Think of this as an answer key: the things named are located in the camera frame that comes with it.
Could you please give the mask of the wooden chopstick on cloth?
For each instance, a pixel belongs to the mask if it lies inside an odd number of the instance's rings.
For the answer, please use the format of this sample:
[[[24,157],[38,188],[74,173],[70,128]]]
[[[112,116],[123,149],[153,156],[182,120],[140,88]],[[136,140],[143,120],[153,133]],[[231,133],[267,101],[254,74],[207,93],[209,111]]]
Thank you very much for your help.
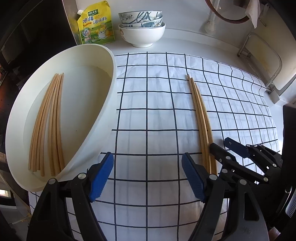
[[[205,126],[206,126],[206,132],[207,132],[206,135],[207,135],[207,138],[208,138],[207,149],[210,150],[209,147],[213,143],[213,135],[212,135],[212,129],[211,129],[210,121],[209,121],[209,118],[208,118],[207,110],[206,110],[203,98],[201,96],[200,90],[198,89],[196,84],[194,84],[194,87],[196,88],[196,91],[198,93],[198,99],[199,99],[201,107],[202,107],[203,117],[204,117],[204,120],[205,120]],[[218,171],[217,171],[216,160],[215,160],[214,156],[211,153],[209,153],[209,157],[210,157],[211,173],[217,175]]]
[[[201,97],[199,95],[199,92],[197,90],[197,86],[193,80],[193,78],[190,78],[190,82],[192,84],[192,88],[195,94],[195,99],[197,103],[197,110],[199,113],[199,129],[200,130],[200,135],[203,140],[203,152],[204,152],[204,165],[206,167],[206,170],[208,173],[211,173],[211,159],[210,159],[210,153],[209,153],[209,141],[208,141],[208,133],[207,133],[207,127],[206,127],[206,121],[204,117],[204,112],[203,112],[203,107],[201,103]]]
[[[191,93],[192,93],[192,97],[193,97],[193,102],[194,102],[194,107],[195,107],[195,112],[196,112],[196,118],[197,118],[197,123],[198,123],[198,128],[200,127],[199,125],[199,113],[198,113],[198,110],[197,110],[197,103],[196,103],[196,99],[195,99],[195,94],[194,94],[194,91],[193,91],[193,88],[192,88],[192,84],[190,82],[190,76],[187,75],[187,78],[188,78],[188,81],[189,81],[189,85],[190,85],[190,90],[191,90]],[[202,140],[202,137],[200,135],[200,143],[201,143],[201,151],[202,151],[202,159],[203,159],[203,166],[205,167],[204,165],[204,152],[203,152],[203,140]]]

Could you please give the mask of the checkered white cloth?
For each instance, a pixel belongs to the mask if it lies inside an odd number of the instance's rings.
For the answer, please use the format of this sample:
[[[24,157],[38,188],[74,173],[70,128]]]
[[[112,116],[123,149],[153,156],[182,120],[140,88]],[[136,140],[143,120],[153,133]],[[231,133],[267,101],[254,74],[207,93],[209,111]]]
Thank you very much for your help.
[[[108,240],[187,240],[201,215],[182,154],[202,159],[188,77],[201,92],[213,140],[277,151],[278,136],[257,77],[230,65],[175,53],[116,56],[117,104],[103,152],[114,168],[92,208]]]

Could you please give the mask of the white round basin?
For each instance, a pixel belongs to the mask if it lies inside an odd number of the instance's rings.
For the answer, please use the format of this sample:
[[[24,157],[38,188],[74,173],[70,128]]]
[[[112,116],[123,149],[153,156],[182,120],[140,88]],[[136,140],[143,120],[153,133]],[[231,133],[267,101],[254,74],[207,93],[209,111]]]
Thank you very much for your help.
[[[35,120],[55,74],[64,74],[61,96],[61,142],[65,168],[56,175],[69,180],[96,163],[116,114],[116,61],[97,44],[66,49],[41,65],[15,99],[6,127],[6,159],[15,181],[31,192],[43,190],[51,178],[49,156],[45,174],[29,170]]]

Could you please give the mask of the white pipe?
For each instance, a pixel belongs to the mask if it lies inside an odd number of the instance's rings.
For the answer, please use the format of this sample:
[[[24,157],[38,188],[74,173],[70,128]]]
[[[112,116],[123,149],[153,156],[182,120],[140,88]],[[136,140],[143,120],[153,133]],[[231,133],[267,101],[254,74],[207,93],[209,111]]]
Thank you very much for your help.
[[[219,7],[220,1],[213,0],[213,1],[210,1],[210,3],[212,4],[213,8],[215,10],[217,10]],[[215,32],[215,18],[216,18],[215,13],[213,11],[211,11],[210,17],[204,25],[204,29],[205,29],[206,33],[213,34]]]

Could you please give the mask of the white hanging towel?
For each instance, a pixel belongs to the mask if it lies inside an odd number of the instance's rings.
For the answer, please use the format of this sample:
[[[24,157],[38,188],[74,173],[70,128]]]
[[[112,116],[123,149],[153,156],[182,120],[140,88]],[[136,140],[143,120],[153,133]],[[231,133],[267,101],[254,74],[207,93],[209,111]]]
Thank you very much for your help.
[[[254,28],[257,28],[258,18],[260,16],[260,1],[249,0],[245,13],[250,18]]]

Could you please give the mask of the large white bowl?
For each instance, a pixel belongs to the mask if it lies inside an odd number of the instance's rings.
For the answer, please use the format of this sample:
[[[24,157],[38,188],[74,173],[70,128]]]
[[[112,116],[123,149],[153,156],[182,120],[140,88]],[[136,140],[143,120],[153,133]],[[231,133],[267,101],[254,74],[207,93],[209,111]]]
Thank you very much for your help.
[[[132,28],[119,25],[118,28],[122,39],[127,43],[136,48],[147,48],[162,38],[166,24],[162,22],[158,27],[149,28]]]

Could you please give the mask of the middle patterned bowl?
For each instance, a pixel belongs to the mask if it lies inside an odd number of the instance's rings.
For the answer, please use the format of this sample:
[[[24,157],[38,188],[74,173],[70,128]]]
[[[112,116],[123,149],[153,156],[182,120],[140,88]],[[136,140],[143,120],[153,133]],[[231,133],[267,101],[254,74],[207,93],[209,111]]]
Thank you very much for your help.
[[[160,16],[157,19],[150,20],[150,21],[143,21],[143,22],[134,22],[131,24],[120,24],[122,27],[127,28],[153,28],[159,27],[162,24],[163,16]]]

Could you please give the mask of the patterned bowl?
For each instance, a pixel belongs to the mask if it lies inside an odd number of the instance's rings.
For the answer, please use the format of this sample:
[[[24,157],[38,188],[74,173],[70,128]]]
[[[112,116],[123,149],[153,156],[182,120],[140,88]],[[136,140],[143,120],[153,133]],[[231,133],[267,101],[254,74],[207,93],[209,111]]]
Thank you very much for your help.
[[[134,22],[150,21],[163,16],[162,11],[127,11],[118,13],[122,24],[131,24]]]
[[[143,21],[143,22],[134,22],[131,24],[120,24],[122,27],[127,28],[153,28],[159,27],[162,24],[163,16],[160,16],[157,19],[150,20],[150,21]]]

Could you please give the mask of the yellow seasoning pouch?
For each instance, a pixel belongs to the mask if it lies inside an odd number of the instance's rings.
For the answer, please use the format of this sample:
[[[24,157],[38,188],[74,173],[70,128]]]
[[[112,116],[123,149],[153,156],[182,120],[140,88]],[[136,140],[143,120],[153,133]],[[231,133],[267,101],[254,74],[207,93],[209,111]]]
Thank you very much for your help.
[[[115,41],[111,8],[107,1],[88,6],[77,21],[82,44],[108,44]]]

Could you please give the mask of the top patterned bowl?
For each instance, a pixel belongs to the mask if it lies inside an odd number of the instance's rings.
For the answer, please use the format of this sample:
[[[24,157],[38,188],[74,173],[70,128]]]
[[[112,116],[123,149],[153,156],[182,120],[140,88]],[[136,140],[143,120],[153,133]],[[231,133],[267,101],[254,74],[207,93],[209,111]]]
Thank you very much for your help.
[[[134,22],[150,21],[163,16],[162,11],[127,11],[118,13],[122,24],[131,24]]]

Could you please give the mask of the metal rack frame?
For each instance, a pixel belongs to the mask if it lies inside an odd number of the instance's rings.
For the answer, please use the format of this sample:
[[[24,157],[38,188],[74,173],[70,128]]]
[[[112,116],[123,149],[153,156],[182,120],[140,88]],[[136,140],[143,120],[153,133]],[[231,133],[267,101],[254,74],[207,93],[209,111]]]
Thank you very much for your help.
[[[260,35],[247,35],[237,56],[262,80],[268,92],[275,90],[274,81],[282,70],[279,54]]]

